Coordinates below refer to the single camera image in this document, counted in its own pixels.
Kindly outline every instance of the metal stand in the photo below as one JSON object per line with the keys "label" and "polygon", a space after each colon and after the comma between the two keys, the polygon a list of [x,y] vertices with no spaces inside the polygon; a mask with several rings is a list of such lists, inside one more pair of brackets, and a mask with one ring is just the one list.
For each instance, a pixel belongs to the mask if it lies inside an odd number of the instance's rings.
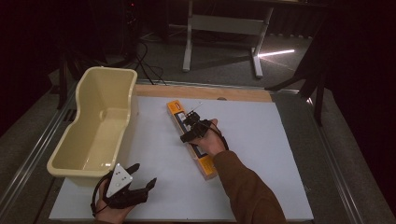
{"label": "metal stand", "polygon": [[241,35],[256,35],[259,37],[256,47],[252,48],[252,61],[257,78],[262,78],[262,65],[260,64],[259,51],[268,28],[269,20],[273,12],[268,7],[263,21],[235,19],[215,16],[196,15],[192,13],[192,0],[189,1],[189,19],[187,24],[187,44],[184,53],[183,72],[189,72],[191,66],[191,32],[192,30],[205,30]]}
{"label": "metal stand", "polygon": [[326,75],[328,73],[328,68],[322,68],[319,70],[311,70],[302,72],[297,69],[296,74],[291,79],[288,79],[282,83],[275,86],[265,88],[267,91],[280,91],[281,89],[298,82],[300,80],[306,79],[304,85],[301,87],[299,93],[302,98],[308,99],[312,93],[317,90],[317,99],[315,101],[314,118],[319,126],[321,123],[321,110],[323,105],[323,93]]}

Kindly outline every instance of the brown sleeve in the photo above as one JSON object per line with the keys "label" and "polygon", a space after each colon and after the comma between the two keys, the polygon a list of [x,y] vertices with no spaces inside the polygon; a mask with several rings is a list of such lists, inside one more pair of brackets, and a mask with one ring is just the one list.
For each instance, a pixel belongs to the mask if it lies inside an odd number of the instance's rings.
{"label": "brown sleeve", "polygon": [[113,223],[95,220],[95,221],[93,222],[93,224],[113,224]]}
{"label": "brown sleeve", "polygon": [[238,223],[287,223],[275,194],[232,151],[214,157]]}

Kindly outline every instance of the black tool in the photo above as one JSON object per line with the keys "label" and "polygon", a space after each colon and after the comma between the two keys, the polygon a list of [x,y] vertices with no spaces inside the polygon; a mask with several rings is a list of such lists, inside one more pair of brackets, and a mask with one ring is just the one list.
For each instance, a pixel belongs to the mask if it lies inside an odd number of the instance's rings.
{"label": "black tool", "polygon": [[183,120],[183,123],[186,126],[190,126],[190,130],[180,136],[180,140],[185,142],[190,142],[195,138],[202,138],[205,136],[207,130],[212,130],[215,134],[219,136],[221,141],[224,144],[225,149],[228,150],[228,144],[225,140],[224,136],[221,134],[221,131],[218,129],[216,125],[210,120],[204,119],[200,120],[200,116],[195,112],[191,111],[186,115],[186,118]]}
{"label": "black tool", "polygon": [[[140,166],[140,164],[137,163],[137,164],[129,167],[128,169],[126,169],[126,172],[129,175],[131,175],[139,169],[139,166]],[[123,209],[123,208],[129,207],[129,206],[137,205],[140,203],[145,203],[149,197],[149,191],[154,188],[155,182],[157,181],[157,178],[154,178],[147,183],[145,188],[132,189],[132,190],[129,190],[129,186],[131,185],[129,183],[122,189],[119,189],[114,194],[111,194],[110,197],[107,197],[107,191],[109,189],[109,186],[110,186],[113,176],[114,176],[114,171],[110,171],[107,175],[104,175],[101,178],[101,180],[98,182],[98,184],[96,185],[95,190],[93,191],[91,210],[92,210],[92,215],[94,217],[97,213],[101,212],[106,207]],[[104,208],[100,208],[100,210],[96,210],[96,203],[95,203],[96,193],[99,190],[99,187],[103,183],[103,181],[105,181],[107,179],[108,179],[108,181],[105,184],[105,190],[102,195],[103,201],[106,203],[106,206]]]}

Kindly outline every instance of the white board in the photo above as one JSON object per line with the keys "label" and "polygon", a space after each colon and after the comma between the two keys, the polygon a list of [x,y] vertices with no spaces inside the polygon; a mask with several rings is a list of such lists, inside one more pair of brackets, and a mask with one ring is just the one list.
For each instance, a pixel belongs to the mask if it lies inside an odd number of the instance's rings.
{"label": "white board", "polygon": [[[234,220],[219,178],[205,181],[179,139],[166,103],[174,98],[138,97],[136,132],[126,131],[119,163],[140,163],[133,188],[157,177],[148,202],[138,205],[128,220]],[[178,99],[186,110],[196,107],[201,119],[219,120],[219,128],[242,163],[273,190],[287,220],[313,219],[289,142],[274,103]],[[51,219],[92,219],[93,187],[64,181]]]}

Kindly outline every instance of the finger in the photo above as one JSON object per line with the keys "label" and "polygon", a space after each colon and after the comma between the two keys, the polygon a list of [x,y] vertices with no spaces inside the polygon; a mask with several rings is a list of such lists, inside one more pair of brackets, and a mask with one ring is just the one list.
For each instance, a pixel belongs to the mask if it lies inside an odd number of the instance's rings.
{"label": "finger", "polygon": [[212,124],[214,124],[215,126],[217,126],[218,125],[218,120],[217,119],[212,119],[212,120],[210,120],[211,122],[212,122]]}

